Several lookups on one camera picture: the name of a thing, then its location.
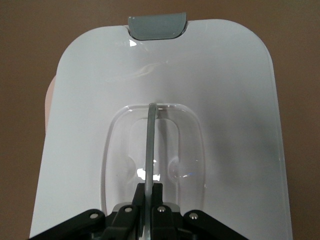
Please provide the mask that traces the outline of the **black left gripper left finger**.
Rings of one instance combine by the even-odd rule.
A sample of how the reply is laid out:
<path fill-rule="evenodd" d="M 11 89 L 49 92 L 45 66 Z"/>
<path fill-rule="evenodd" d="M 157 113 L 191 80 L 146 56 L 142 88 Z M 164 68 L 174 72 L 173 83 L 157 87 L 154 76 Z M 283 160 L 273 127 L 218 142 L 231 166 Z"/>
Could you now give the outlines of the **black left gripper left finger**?
<path fill-rule="evenodd" d="M 132 202 L 124 203 L 105 215 L 101 210 L 86 210 L 31 240 L 137 240 L 143 227 L 142 210 L 145 203 L 145 185 L 139 183 Z"/>

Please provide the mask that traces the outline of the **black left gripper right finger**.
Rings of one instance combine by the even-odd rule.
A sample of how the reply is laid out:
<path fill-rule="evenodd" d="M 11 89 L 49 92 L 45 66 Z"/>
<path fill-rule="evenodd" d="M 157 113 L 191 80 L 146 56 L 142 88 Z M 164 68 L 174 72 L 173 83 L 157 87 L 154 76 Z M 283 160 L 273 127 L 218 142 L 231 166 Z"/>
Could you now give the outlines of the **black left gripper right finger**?
<path fill-rule="evenodd" d="M 151 197 L 152 240 L 245 240 L 246 237 L 201 210 L 184 215 L 163 202 L 163 185 L 155 183 Z"/>

